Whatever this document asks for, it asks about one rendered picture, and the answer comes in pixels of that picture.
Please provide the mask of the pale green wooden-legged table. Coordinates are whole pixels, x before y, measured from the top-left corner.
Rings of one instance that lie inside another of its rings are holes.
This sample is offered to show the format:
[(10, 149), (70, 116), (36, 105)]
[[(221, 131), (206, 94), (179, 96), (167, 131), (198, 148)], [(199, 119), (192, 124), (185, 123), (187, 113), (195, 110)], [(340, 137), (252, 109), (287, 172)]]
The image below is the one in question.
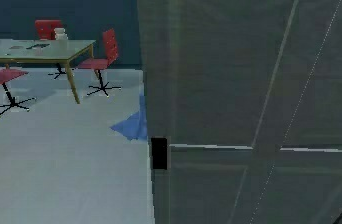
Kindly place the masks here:
[[(72, 95), (80, 103), (70, 63), (85, 52), (93, 56), (95, 40), (14, 40), (0, 39), (0, 64), (57, 64), (65, 68)], [(30, 49), (35, 44), (50, 44), (45, 48)]]

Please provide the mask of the white stacked cups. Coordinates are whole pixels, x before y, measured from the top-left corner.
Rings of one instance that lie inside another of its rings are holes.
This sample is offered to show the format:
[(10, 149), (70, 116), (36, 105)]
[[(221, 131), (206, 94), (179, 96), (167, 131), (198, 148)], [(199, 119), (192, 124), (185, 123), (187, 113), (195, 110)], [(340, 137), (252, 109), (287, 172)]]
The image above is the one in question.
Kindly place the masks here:
[(66, 30), (64, 28), (55, 28), (54, 33), (55, 33), (55, 39), (56, 40), (67, 40), (68, 39), (68, 35), (67, 35)]

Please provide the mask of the grey-green room door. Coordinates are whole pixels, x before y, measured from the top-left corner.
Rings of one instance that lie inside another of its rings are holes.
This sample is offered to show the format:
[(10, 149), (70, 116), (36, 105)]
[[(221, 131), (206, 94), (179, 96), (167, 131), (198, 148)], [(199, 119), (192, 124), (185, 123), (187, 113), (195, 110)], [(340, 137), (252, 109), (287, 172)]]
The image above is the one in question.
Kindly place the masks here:
[(342, 224), (342, 0), (137, 0), (154, 224)]

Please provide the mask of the red swivel chair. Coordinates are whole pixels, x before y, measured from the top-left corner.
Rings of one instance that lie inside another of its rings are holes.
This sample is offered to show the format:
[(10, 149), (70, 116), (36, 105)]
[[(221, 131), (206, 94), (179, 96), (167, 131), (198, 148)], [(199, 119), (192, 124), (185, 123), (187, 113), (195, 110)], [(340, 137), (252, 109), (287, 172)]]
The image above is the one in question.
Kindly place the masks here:
[(61, 20), (40, 19), (35, 21), (35, 28), (40, 40), (55, 40), (56, 29), (65, 30)]
[(118, 44), (116, 40), (115, 30), (113, 28), (104, 31), (102, 34), (102, 42), (104, 46), (105, 58), (89, 58), (81, 62), (77, 69), (90, 69), (93, 70), (98, 81), (98, 86), (90, 85), (94, 91), (87, 93), (90, 96), (97, 92), (103, 92), (106, 96), (109, 96), (108, 90), (120, 89), (120, 86), (108, 86), (108, 82), (103, 81), (101, 71), (106, 70), (111, 64), (113, 64), (119, 57)]
[(26, 100), (17, 102), (16, 98), (11, 95), (11, 92), (9, 91), (9, 89), (8, 89), (8, 87), (6, 85), (7, 82), (9, 82), (9, 81), (11, 81), (13, 79), (16, 79), (18, 77), (21, 77), (23, 75), (27, 75), (27, 74), (28, 74), (27, 71), (22, 71), (22, 70), (19, 70), (19, 69), (7, 68), (7, 69), (1, 69), (0, 70), (0, 85), (3, 87), (3, 89), (5, 91), (5, 94), (7, 96), (7, 99), (9, 101), (8, 104), (0, 105), (0, 108), (4, 107), (4, 110), (2, 112), (0, 112), (0, 118), (2, 117), (2, 115), (5, 112), (7, 112), (8, 110), (10, 110), (11, 108), (14, 108), (14, 107), (18, 107), (18, 108), (24, 109), (27, 112), (30, 111), (30, 109), (28, 107), (23, 106), (23, 103), (25, 103), (27, 101), (30, 101), (31, 99), (32, 100), (36, 100), (36, 98), (32, 97), (31, 99), (28, 98)]

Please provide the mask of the blue cloth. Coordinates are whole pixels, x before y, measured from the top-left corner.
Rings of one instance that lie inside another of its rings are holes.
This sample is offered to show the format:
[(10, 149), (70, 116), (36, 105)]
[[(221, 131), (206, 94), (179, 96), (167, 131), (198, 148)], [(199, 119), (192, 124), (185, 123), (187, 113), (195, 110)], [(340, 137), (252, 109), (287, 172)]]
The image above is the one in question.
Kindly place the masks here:
[(148, 139), (144, 93), (139, 95), (138, 111), (130, 115), (127, 119), (112, 125), (111, 129), (120, 133), (128, 140), (146, 141)]

